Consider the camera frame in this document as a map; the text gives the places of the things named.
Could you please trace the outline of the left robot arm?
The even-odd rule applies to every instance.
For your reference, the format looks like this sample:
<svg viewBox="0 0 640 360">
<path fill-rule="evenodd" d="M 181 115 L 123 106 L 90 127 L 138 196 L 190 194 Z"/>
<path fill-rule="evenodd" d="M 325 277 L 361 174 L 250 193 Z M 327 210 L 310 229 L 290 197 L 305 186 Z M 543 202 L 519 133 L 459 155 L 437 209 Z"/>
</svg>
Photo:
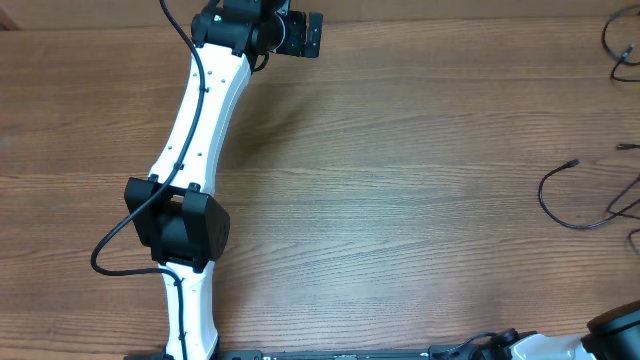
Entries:
<svg viewBox="0 0 640 360">
<path fill-rule="evenodd" d="M 272 54 L 316 58 L 323 16 L 287 1 L 211 1 L 183 38 L 191 75 L 162 153 L 124 199 L 141 243 L 162 276 L 169 336 L 159 359 L 211 359 L 218 346 L 213 271 L 230 216 L 215 200 L 222 145 L 250 77 Z"/>
</svg>

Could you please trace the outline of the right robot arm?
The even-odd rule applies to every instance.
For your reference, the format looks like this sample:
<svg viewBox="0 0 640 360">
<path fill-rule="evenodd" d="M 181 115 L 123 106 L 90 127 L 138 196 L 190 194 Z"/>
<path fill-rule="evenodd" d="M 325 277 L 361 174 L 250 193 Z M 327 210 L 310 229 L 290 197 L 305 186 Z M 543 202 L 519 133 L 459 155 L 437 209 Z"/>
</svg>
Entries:
<svg viewBox="0 0 640 360">
<path fill-rule="evenodd" d="M 549 337 L 499 334 L 470 354 L 473 360 L 639 360 L 639 301 L 609 310 L 587 323 L 588 333 Z"/>
</svg>

